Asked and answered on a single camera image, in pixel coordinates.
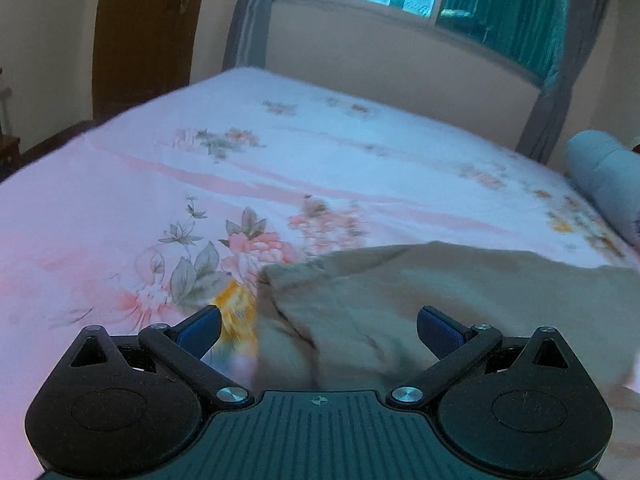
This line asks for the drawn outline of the rolled grey-blue quilt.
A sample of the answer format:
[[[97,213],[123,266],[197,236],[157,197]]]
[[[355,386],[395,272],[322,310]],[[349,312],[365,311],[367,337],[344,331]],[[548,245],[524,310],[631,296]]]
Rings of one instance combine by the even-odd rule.
[[[566,144],[574,187],[634,249],[639,249],[639,155],[614,136],[584,130]]]

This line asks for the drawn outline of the grey-green knit pants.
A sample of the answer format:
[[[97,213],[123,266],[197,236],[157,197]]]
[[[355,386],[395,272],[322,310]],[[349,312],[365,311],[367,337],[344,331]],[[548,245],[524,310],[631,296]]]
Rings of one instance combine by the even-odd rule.
[[[506,336],[556,327],[594,382],[639,359],[639,275],[532,252],[430,243],[334,252],[259,274],[256,390],[385,390],[434,364],[416,317],[432,306]]]

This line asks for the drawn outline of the brown wooden door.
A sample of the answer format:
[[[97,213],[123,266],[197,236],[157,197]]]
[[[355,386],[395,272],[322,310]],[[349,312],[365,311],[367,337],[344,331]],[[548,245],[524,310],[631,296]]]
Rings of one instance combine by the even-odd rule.
[[[93,119],[189,84],[202,0],[99,0],[92,57]]]

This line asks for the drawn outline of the pink floral bed sheet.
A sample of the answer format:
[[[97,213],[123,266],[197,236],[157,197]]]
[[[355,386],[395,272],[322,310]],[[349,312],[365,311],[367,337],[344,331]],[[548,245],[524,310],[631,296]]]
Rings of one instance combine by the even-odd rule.
[[[1,187],[1,474],[40,474],[28,404],[82,326],[224,306],[210,364],[252,376],[268,263],[444,242],[637,271],[556,172],[463,129],[239,68],[78,136]]]

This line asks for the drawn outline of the teal inner curtain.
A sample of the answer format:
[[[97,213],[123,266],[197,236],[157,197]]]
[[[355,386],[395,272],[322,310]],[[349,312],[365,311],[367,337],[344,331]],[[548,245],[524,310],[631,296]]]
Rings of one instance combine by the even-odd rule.
[[[562,0],[442,0],[436,25],[479,44],[540,87],[561,42]]]

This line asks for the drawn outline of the grey right curtain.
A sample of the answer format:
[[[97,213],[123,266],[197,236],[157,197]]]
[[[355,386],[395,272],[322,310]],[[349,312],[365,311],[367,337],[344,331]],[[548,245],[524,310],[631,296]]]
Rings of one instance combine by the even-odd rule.
[[[610,0],[558,0],[553,58],[516,151],[546,164],[560,140],[573,89],[597,42]]]

